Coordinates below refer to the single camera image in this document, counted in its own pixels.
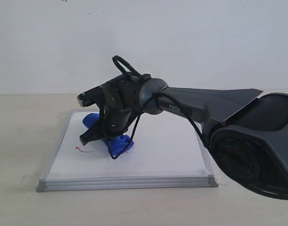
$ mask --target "table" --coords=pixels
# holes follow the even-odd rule
[[[267,90],[267,92],[288,90]],[[223,174],[219,188],[36,193],[76,95],[0,96],[0,226],[288,225],[288,201],[254,194]]]

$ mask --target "whiteboard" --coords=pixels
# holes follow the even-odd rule
[[[201,177],[210,173],[195,131],[184,118],[167,112],[144,114],[134,136],[134,146],[128,153],[112,160],[102,141],[82,146],[79,140],[87,130],[82,119],[89,113],[72,115],[46,180]],[[131,131],[130,128],[126,134],[130,135]],[[76,147],[89,153],[80,152]]]
[[[0,95],[82,93],[117,54],[171,87],[288,89],[288,1],[0,0]]]

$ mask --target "blue cloth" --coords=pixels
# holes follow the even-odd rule
[[[97,120],[99,120],[99,114],[90,113],[83,119],[82,122],[84,126],[86,126],[89,129]],[[118,136],[109,140],[109,146],[112,150],[112,155],[113,156],[118,155],[128,145],[128,142],[130,140],[131,138],[128,135]],[[127,152],[133,145],[134,145],[134,142],[132,141],[129,147],[124,151],[124,153]]]

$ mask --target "white wall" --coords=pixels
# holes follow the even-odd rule
[[[116,54],[170,86],[288,89],[288,0],[0,0],[0,94],[82,92]]]

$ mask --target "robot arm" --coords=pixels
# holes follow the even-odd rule
[[[288,94],[172,88],[119,56],[113,62],[121,75],[78,96],[82,107],[100,109],[100,120],[80,135],[83,145],[122,135],[143,113],[171,112],[189,120],[228,177],[255,193],[288,200]]]

